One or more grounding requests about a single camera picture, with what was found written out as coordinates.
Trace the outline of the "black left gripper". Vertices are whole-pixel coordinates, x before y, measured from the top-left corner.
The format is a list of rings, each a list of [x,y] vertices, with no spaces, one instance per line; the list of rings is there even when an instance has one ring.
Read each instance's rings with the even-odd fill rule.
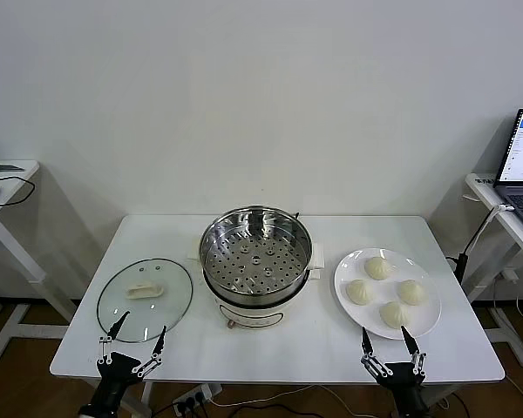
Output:
[[[118,352],[111,352],[111,344],[117,338],[129,312],[126,311],[116,320],[106,336],[98,339],[100,356],[97,360],[97,368],[100,382],[91,398],[90,407],[93,408],[118,408],[126,390],[141,381],[157,368],[161,362],[161,354],[165,345],[166,326],[155,343],[151,357],[148,361],[140,364],[140,361]]]

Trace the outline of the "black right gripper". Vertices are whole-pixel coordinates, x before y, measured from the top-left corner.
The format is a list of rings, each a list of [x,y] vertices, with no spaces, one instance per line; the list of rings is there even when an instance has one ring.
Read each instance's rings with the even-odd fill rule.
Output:
[[[401,326],[404,343],[411,356],[411,364],[386,364],[375,356],[370,337],[363,327],[361,363],[377,383],[391,391],[399,417],[428,417],[429,408],[421,395],[424,381],[426,353],[421,352],[416,340],[404,325]]]

